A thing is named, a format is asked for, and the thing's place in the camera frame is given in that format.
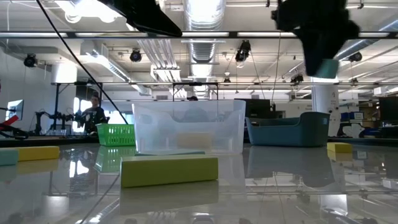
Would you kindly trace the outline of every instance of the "red object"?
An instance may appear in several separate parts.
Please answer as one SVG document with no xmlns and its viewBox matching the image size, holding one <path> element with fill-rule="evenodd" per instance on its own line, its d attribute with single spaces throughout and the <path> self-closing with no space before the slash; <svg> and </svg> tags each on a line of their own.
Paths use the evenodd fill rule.
<svg viewBox="0 0 398 224">
<path fill-rule="evenodd" d="M 17 116 L 17 115 L 14 115 L 14 116 L 12 116 L 10 119 L 8 119 L 7 121 L 3 122 L 2 124 L 5 124 L 5 125 L 12 125 L 12 124 L 13 124 L 14 122 L 16 122 L 18 119 L 19 119 L 18 116 Z"/>
</svg>

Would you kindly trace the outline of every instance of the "black wire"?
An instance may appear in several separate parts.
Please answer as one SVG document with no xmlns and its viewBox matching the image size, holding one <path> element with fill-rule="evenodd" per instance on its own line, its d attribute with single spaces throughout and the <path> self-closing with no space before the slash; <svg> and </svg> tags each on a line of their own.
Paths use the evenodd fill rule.
<svg viewBox="0 0 398 224">
<path fill-rule="evenodd" d="M 39 5 L 39 7 L 41 8 L 41 10 L 44 13 L 44 16 L 47 18 L 47 20 L 49 21 L 50 25 L 52 26 L 52 29 L 57 33 L 59 39 L 61 39 L 61 41 L 63 42 L 63 44 L 65 45 L 65 47 L 68 49 L 68 51 L 70 52 L 70 54 L 72 55 L 72 57 L 76 60 L 76 62 L 80 65 L 80 67 L 87 73 L 87 75 L 92 79 L 92 81 L 95 83 L 95 85 L 98 86 L 98 88 L 101 90 L 102 93 L 104 93 L 104 95 L 108 98 L 109 102 L 112 103 L 112 105 L 114 106 L 114 108 L 119 112 L 120 116 L 123 118 L 124 122 L 126 124 L 129 124 L 127 122 L 127 120 L 124 118 L 124 116 L 122 115 L 122 112 L 120 112 L 119 108 L 114 104 L 114 102 L 112 101 L 112 99 L 108 96 L 108 94 L 106 94 L 106 92 L 101 88 L 101 85 L 94 79 L 94 77 L 90 74 L 90 72 L 83 66 L 83 64 L 79 61 L 79 59 L 76 57 L 76 55 L 73 53 L 72 49 L 69 47 L 69 45 L 65 42 L 65 40 L 62 38 L 61 34 L 59 33 L 59 31 L 57 30 L 57 28 L 55 27 L 54 23 L 51 21 L 51 18 L 49 17 L 49 15 L 47 14 L 47 12 L 45 11 L 42 3 L 40 2 L 40 0 L 36 0 L 37 4 Z"/>
</svg>

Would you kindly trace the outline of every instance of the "transparent storage container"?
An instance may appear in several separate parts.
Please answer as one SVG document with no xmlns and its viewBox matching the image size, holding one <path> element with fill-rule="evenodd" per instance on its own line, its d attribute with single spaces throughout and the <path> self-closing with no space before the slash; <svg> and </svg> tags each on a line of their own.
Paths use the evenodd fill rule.
<svg viewBox="0 0 398 224">
<path fill-rule="evenodd" d="M 242 153 L 245 109 L 241 100 L 133 103 L 137 151 Z"/>
</svg>

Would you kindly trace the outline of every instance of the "green plastic basket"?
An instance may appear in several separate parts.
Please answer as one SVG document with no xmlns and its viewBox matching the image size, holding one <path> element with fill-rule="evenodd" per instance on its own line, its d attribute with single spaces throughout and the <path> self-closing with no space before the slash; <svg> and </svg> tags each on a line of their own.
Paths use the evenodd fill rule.
<svg viewBox="0 0 398 224">
<path fill-rule="evenodd" d="M 102 146 L 135 146 L 133 124 L 97 124 L 99 143 Z"/>
</svg>

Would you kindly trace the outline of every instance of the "ceiling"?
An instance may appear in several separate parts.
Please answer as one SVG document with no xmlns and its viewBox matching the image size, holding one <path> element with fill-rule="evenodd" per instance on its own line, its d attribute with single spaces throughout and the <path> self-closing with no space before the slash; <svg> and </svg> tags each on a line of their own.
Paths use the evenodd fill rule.
<svg viewBox="0 0 398 224">
<path fill-rule="evenodd" d="M 18 2 L 9 3 L 9 1 L 0 0 L 0 30 L 23 30 L 23 31 L 52 31 L 49 23 L 45 19 L 38 5 L 32 2 Z M 225 10 L 223 20 L 223 30 L 275 30 L 274 21 L 270 18 L 271 10 L 274 7 L 266 8 L 264 6 L 251 7 L 253 4 L 264 3 L 265 1 L 246 1 L 246 0 L 227 0 L 227 7 Z M 43 1 L 46 7 L 57 7 L 52 1 Z M 175 10 L 182 6 L 181 1 L 168 0 L 166 3 L 166 14 L 183 30 L 184 12 Z M 9 5 L 9 14 L 7 16 L 7 7 Z M 351 19 L 354 20 L 364 31 L 377 31 L 385 24 L 386 21 L 393 21 L 398 19 L 398 2 L 394 0 L 372 0 L 364 1 L 365 6 L 377 6 L 382 8 L 362 8 L 356 9 L 359 1 L 349 1 Z M 54 21 L 58 30 L 64 31 L 128 31 L 126 21 L 123 17 L 117 18 L 112 23 L 104 23 L 98 18 L 82 18 L 76 24 L 68 23 L 65 20 L 64 11 L 62 9 L 48 9 L 50 17 Z M 0 39 L 0 45 L 4 46 L 6 40 Z M 72 50 L 80 55 L 80 46 L 83 40 L 67 40 Z M 229 72 L 229 77 L 232 82 L 289 82 L 292 75 L 297 72 L 292 70 L 295 66 L 303 62 L 303 52 L 301 43 L 296 39 L 251 39 L 252 55 L 245 61 L 243 68 L 236 68 L 234 55 L 237 47 L 240 46 L 241 39 L 227 39 L 223 43 L 217 45 L 216 48 L 216 65 L 213 66 L 212 77 L 213 80 L 222 82 L 225 78 L 225 72 Z M 342 48 L 345 49 L 352 45 L 355 40 L 347 42 Z M 180 67 L 181 78 L 190 76 L 190 61 L 187 44 L 181 43 L 181 40 L 172 39 L 172 48 Z M 120 67 L 129 73 L 129 75 L 137 81 L 154 82 L 149 75 L 151 62 L 143 53 L 142 60 L 139 63 L 132 63 L 129 59 L 130 53 L 134 48 L 139 48 L 137 40 L 128 39 L 106 39 L 95 40 L 96 45 L 104 44 L 109 49 L 109 57 L 114 60 Z M 375 44 L 370 45 L 361 50 L 363 55 L 362 62 L 347 63 L 342 62 L 338 77 L 340 80 L 348 81 L 351 77 L 356 75 L 378 71 L 383 66 L 390 63 L 398 62 L 398 49 L 393 49 L 398 46 L 396 40 L 380 40 Z M 62 52 L 68 52 L 60 40 L 40 40 L 40 39 L 16 39 L 9 41 L 11 49 L 18 49 L 21 47 L 56 47 Z M 45 60 L 47 64 L 58 62 L 59 60 L 68 60 L 68 53 L 54 55 L 51 57 L 39 58 Z M 121 82 L 111 72 L 104 71 L 98 66 L 87 64 L 90 72 L 93 72 L 95 77 L 102 82 Z M 395 80 L 398 79 L 398 63 L 392 64 L 387 70 L 378 72 L 364 78 L 359 78 L 360 82 L 375 82 L 382 79 Z M 128 90 L 134 91 L 129 86 L 112 86 L 107 87 L 109 90 Z M 233 86 L 225 86 L 224 88 L 235 88 Z M 341 89 L 350 89 L 350 86 L 339 86 Z"/>
</svg>

